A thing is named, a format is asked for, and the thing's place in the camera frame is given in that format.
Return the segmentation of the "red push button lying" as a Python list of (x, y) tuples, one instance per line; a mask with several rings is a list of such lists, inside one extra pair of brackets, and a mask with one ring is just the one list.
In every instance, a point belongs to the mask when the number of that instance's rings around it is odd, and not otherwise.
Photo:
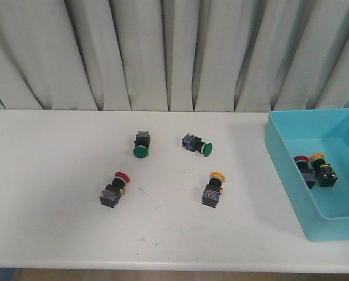
[(104, 206), (115, 208), (121, 197), (125, 194), (125, 187), (130, 182), (130, 177), (124, 172), (116, 172), (113, 181), (107, 184), (99, 197)]

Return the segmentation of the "green push button right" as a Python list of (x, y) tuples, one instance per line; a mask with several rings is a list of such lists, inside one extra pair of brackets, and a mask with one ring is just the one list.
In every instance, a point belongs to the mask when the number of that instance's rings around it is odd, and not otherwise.
[(191, 152), (199, 152), (204, 157), (208, 157), (213, 150), (213, 144), (205, 143), (202, 138), (188, 133), (182, 139), (182, 148)]

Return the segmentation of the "green push button left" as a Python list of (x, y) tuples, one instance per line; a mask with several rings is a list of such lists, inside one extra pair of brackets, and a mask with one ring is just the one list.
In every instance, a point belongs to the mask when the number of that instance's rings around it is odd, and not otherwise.
[(150, 134), (148, 131), (138, 131), (134, 141), (133, 154), (135, 157), (143, 159), (149, 154)]

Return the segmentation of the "green push button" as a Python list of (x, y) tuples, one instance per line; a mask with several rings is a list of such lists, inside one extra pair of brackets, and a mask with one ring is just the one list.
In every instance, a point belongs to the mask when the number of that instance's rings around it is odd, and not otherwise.
[(208, 157), (213, 150), (213, 144), (205, 143), (202, 138), (188, 133), (182, 139), (182, 148), (191, 152), (199, 152), (204, 157)]
[(134, 141), (133, 154), (135, 157), (143, 159), (149, 154), (150, 134), (148, 131), (138, 131)]

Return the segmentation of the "yellow push button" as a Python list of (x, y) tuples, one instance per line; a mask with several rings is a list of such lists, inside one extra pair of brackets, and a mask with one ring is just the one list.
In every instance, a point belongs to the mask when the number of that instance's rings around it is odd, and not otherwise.
[(223, 193), (225, 175), (220, 172), (211, 172), (209, 181), (202, 193), (201, 203), (208, 207), (216, 208)]
[(332, 166), (326, 162), (326, 156), (323, 153), (315, 153), (309, 160), (319, 186), (333, 187), (338, 177)]

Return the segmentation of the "red push button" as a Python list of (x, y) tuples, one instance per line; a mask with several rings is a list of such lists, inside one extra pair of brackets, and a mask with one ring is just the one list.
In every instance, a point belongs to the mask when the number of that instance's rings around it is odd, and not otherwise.
[(107, 184), (99, 197), (104, 206), (115, 208), (121, 197), (125, 194), (125, 187), (130, 182), (130, 177), (124, 172), (116, 172), (113, 181)]
[(293, 158), (307, 187), (312, 189), (316, 183), (314, 170), (309, 167), (309, 158), (305, 155), (297, 155)]

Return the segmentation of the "turquoise plastic box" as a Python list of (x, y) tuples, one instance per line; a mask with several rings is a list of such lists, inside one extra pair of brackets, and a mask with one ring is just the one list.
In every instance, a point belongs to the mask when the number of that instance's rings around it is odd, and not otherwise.
[[(349, 240), (349, 108), (272, 111), (265, 145), (305, 237)], [(315, 153), (335, 171), (333, 187), (307, 187), (294, 158)]]

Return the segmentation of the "yellow push button lying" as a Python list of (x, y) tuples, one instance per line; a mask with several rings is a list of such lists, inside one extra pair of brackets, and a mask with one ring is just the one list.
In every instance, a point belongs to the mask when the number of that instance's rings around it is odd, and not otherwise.
[(216, 208), (223, 193), (225, 175), (220, 172), (211, 172), (209, 181), (202, 193), (201, 203), (208, 207)]

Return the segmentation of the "white pleated curtain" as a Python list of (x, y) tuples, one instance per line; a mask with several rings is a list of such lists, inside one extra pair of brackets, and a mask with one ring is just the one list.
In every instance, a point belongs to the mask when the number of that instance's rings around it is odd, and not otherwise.
[(349, 1), (0, 1), (0, 109), (349, 108)]

